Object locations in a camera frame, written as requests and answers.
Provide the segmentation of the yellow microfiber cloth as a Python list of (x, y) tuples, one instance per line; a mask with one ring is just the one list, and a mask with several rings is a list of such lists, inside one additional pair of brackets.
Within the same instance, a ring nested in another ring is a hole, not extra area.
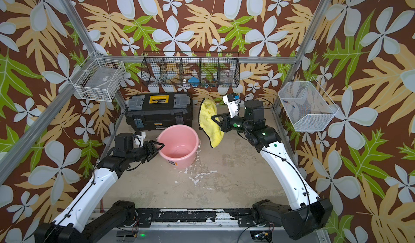
[(216, 114), (216, 103), (209, 98), (204, 98), (200, 105), (198, 122), (200, 128), (209, 138), (210, 146), (212, 148), (217, 147), (222, 142), (224, 137), (224, 132), (220, 130), (220, 126), (216, 124), (211, 118)]

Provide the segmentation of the pink plastic bucket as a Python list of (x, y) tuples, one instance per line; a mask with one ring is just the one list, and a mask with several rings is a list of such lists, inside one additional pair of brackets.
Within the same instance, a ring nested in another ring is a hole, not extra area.
[(157, 141), (164, 144), (160, 155), (179, 169), (193, 164), (201, 144), (196, 131), (187, 125), (168, 127), (157, 137)]

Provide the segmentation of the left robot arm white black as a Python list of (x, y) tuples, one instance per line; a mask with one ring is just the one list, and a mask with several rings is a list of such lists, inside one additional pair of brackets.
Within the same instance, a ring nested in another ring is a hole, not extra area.
[(131, 164), (151, 161), (165, 147), (161, 142), (147, 140), (135, 147), (133, 133), (115, 137), (115, 146), (97, 165), (93, 176), (69, 206), (52, 222), (41, 224), (34, 232), (37, 243), (96, 243), (112, 229), (126, 226), (136, 233), (139, 216), (135, 204), (119, 200), (103, 215), (89, 221), (95, 207)]

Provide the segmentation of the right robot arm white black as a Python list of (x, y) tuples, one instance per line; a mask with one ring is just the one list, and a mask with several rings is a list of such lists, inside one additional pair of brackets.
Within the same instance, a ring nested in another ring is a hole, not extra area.
[(223, 101), (229, 112), (213, 115), (212, 121), (223, 132), (235, 130), (244, 134), (245, 139), (269, 164), (289, 201), (288, 205), (275, 204), (270, 200), (253, 204), (254, 223), (283, 227), (293, 240), (323, 228), (331, 216), (333, 205), (311, 188), (289, 157), (277, 131), (266, 125), (263, 103), (249, 100), (244, 104), (244, 116), (241, 117), (237, 94), (224, 96)]

